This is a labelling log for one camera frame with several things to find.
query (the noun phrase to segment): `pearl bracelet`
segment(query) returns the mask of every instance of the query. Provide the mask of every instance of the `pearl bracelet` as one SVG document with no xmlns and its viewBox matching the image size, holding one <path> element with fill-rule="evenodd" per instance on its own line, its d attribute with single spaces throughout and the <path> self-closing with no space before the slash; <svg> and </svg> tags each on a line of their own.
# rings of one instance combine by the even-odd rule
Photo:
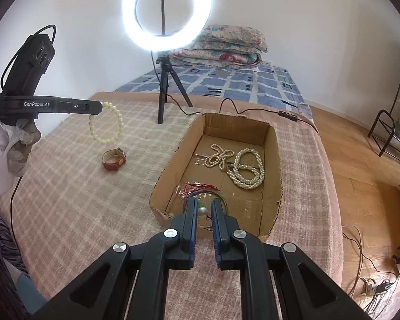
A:
<svg viewBox="0 0 400 320">
<path fill-rule="evenodd" d="M 225 160 L 228 159 L 229 157 L 234 156 L 234 151 L 229 149 L 229 150 L 224 150 L 221 148 L 221 146 L 217 144 L 212 144 L 210 146 L 212 150 L 215 150 L 217 153 L 210 155 L 206 157 L 206 160 L 204 162 L 204 165 L 208 168 L 212 168 L 216 165 L 219 165 L 219 169 L 221 171 L 225 171 Z M 246 153 L 252 153 L 255 155 L 256 160 L 258 161 L 258 168 L 259 171 L 250 165 L 240 165 L 240 158 L 242 157 L 243 154 Z M 254 178 L 253 179 L 246 179 L 243 178 L 239 172 L 239 170 L 249 170 L 253 173 Z M 231 178 L 231 180 L 234 182 L 235 185 L 242 189 L 246 190 L 252 190 L 260 186 L 265 178 L 265 170 L 263 168 L 261 156 L 255 149 L 251 148 L 246 148 L 243 150 L 240 150 L 239 153 L 235 157 L 235 161 L 233 164 L 233 170 L 228 170 L 227 174 Z"/>
<path fill-rule="evenodd" d="M 104 108 L 109 108 L 110 110 L 112 110 L 112 112 L 117 116 L 117 118 L 118 118 L 118 133 L 117 133 L 117 135 L 115 135 L 113 138 L 110 138 L 110 139 L 103 139 L 103 138 L 99 137 L 95 133 L 95 126 L 93 125 L 94 115 L 90 115 L 89 116 L 90 134 L 92 135 L 93 139 L 98 143 L 101 143 L 101 144 L 114 143 L 123 135 L 123 128 L 125 126 L 125 124 L 123 124 L 123 117 L 122 117 L 122 114 L 120 113 L 120 111 L 115 106 L 113 106 L 112 103 L 101 102 L 101 104 Z"/>
</svg>

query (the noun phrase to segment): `metal screw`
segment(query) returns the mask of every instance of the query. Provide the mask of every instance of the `metal screw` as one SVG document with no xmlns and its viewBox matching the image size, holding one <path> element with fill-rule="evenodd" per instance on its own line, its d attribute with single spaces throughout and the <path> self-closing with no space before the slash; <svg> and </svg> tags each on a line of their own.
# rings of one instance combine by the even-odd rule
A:
<svg viewBox="0 0 400 320">
<path fill-rule="evenodd" d="M 294 253 L 297 250 L 297 246 L 293 243 L 286 243 L 283 246 L 283 249 L 286 250 L 288 253 Z"/>
<path fill-rule="evenodd" d="M 173 238 L 178 235 L 178 231 L 174 229 L 168 229 L 163 233 L 167 238 Z"/>
<path fill-rule="evenodd" d="M 113 250 L 116 253 L 122 253 L 122 252 L 124 252 L 126 250 L 126 248 L 127 248 L 127 245 L 125 243 L 122 243 L 122 242 L 116 243 L 116 244 L 113 245 Z"/>
<path fill-rule="evenodd" d="M 243 230 L 235 230 L 233 232 L 233 236 L 236 238 L 245 238 L 247 236 L 247 233 Z"/>
</svg>

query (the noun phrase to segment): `glove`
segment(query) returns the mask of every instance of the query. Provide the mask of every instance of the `glove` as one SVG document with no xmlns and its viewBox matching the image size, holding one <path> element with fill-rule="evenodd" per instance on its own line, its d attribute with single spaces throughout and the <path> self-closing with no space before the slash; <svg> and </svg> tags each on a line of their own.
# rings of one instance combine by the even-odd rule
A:
<svg viewBox="0 0 400 320">
<path fill-rule="evenodd" d="M 20 119 L 16 126 L 0 123 L 0 196 L 24 174 L 31 148 L 40 137 L 32 119 Z"/>
</svg>

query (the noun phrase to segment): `blue checkered bedsheet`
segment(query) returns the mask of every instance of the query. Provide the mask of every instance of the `blue checkered bedsheet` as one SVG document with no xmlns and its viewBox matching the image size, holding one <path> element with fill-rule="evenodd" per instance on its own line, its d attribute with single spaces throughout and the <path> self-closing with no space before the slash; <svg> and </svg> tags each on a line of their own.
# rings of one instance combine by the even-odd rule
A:
<svg viewBox="0 0 400 320">
<path fill-rule="evenodd" d="M 304 102 L 301 92 L 286 69 L 265 64 L 259 66 L 259 72 L 187 65 L 177 65 L 173 68 L 189 95 L 259 103 L 312 119 L 310 107 Z M 116 91 L 158 93 L 159 82 L 154 71 L 151 71 Z M 169 76 L 169 93 L 179 93 L 171 76 Z"/>
</svg>

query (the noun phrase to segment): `wristwatch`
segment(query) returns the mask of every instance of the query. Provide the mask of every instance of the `wristwatch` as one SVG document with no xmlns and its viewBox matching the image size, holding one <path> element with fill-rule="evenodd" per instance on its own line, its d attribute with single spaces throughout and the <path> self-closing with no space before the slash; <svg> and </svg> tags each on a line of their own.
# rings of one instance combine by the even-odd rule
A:
<svg viewBox="0 0 400 320">
<path fill-rule="evenodd" d="M 126 154 L 120 148 L 106 151 L 102 156 L 102 164 L 107 171 L 117 171 L 126 162 Z"/>
</svg>

